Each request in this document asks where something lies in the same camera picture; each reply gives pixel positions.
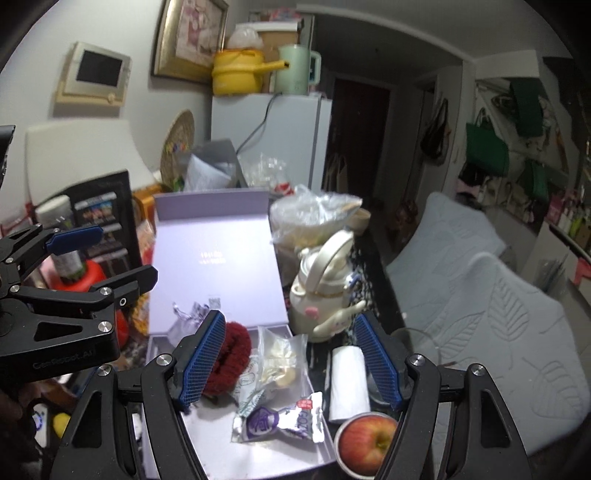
black cable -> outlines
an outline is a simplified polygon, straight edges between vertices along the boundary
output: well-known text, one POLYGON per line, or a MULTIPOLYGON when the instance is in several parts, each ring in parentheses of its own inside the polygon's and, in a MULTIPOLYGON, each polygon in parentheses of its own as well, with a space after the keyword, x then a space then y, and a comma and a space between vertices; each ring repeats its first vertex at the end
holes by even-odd
POLYGON ((275 95, 273 95, 273 96, 271 97, 271 99, 269 100, 269 103, 267 104, 267 111, 265 112, 265 118, 263 119, 263 121, 261 122, 261 124, 260 124, 258 127, 256 127, 256 128, 254 129, 254 132, 252 132, 252 133, 251 133, 251 134, 248 136, 248 138, 247 138, 247 139, 246 139, 244 142, 242 142, 242 144, 240 145, 240 147, 238 147, 238 148, 236 149, 236 155, 238 155, 238 154, 239 154, 239 153, 242 151, 242 149, 243 149, 243 148, 246 146, 246 144, 247 144, 248 142, 250 142, 250 140, 252 139, 252 137, 254 137, 254 136, 256 135, 256 133, 257 133, 257 132, 258 132, 258 131, 259 131, 261 128, 263 128, 263 127, 265 126, 265 124, 267 123, 267 118, 269 117, 269 112, 271 111, 271 105, 273 105, 273 102, 275 101, 275 99, 276 99, 277 97, 279 97, 279 95, 282 95, 282 94, 281 94, 281 93, 276 93, 275 95))

blue gripper pad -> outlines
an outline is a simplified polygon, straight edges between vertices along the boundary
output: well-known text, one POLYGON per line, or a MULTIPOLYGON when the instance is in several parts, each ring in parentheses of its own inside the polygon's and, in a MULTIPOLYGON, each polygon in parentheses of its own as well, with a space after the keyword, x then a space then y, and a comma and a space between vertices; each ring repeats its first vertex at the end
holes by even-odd
POLYGON ((353 328, 380 395, 393 410, 402 410, 411 395, 404 363, 409 352, 402 343, 386 335, 372 313, 359 315, 353 328))
POLYGON ((47 253, 63 255, 96 245, 103 238, 103 229, 98 225, 76 228, 56 233, 46 242, 47 253))
POLYGON ((201 398, 225 337, 224 315, 211 310, 197 332, 183 338, 175 348, 172 355, 177 362, 169 390, 178 410, 188 410, 201 398))

apple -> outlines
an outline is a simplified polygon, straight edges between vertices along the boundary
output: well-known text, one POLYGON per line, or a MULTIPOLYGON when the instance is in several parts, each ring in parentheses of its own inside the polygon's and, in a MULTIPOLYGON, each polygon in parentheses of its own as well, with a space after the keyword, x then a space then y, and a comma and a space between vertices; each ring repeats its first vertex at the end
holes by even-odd
POLYGON ((397 426, 396 420, 379 415, 354 420, 340 435, 341 460, 358 475, 374 476, 390 448, 397 426))

framed painting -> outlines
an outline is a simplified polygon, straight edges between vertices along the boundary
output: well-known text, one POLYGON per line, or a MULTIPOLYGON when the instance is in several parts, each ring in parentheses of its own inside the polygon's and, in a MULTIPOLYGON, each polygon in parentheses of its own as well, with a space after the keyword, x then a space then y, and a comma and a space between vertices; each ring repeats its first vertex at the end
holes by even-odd
POLYGON ((152 74, 210 83, 213 57, 223 48, 228 4, 223 0, 165 0, 152 74))

white kettle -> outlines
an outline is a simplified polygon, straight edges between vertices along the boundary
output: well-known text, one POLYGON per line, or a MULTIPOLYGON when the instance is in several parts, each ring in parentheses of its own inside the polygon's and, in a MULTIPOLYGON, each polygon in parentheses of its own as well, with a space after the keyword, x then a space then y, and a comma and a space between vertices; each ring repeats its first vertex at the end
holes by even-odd
POLYGON ((349 306, 359 279, 348 260, 352 247, 353 233, 341 230, 322 247, 300 253, 300 271, 290 292, 290 327, 295 335, 306 333, 309 342, 325 342, 346 330, 352 316, 365 309, 365 301, 349 306))

